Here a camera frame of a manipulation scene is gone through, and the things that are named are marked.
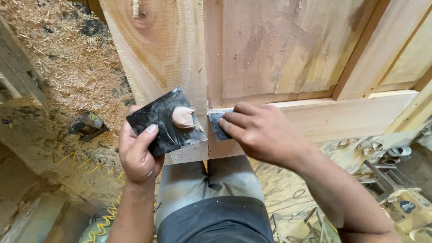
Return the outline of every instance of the hand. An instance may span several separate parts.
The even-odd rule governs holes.
[[[129,114],[142,107],[132,106]],[[137,136],[129,122],[126,119],[124,120],[120,130],[119,154],[127,181],[141,185],[151,180],[154,181],[160,173],[165,155],[153,158],[153,155],[147,149],[158,132],[158,126],[151,124]]]
[[[275,106],[239,102],[219,125],[248,156],[291,170],[304,160],[305,153],[317,150]]]

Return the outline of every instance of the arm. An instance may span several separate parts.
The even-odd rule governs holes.
[[[245,153],[299,174],[343,242],[399,242],[369,192],[270,105],[237,104],[219,121]]]
[[[132,113],[142,106],[132,106]],[[150,125],[139,136],[125,120],[120,130],[119,154],[126,173],[126,185],[108,243],[152,242],[155,179],[164,157],[153,158],[147,150],[158,134],[157,125]]]

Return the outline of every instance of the right hand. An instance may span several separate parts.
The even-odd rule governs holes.
[[[219,125],[248,156],[287,169],[295,170],[305,155],[317,150],[275,106],[239,102]]]

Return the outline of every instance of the forearm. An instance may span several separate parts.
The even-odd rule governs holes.
[[[314,145],[306,146],[291,169],[306,181],[315,201],[337,228],[371,234],[394,231],[381,207],[357,180]]]
[[[108,243],[152,242],[155,182],[127,182]]]

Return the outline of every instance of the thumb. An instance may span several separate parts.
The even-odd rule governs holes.
[[[158,126],[156,124],[151,124],[137,137],[130,149],[133,151],[146,151],[150,143],[155,140],[158,131]]]

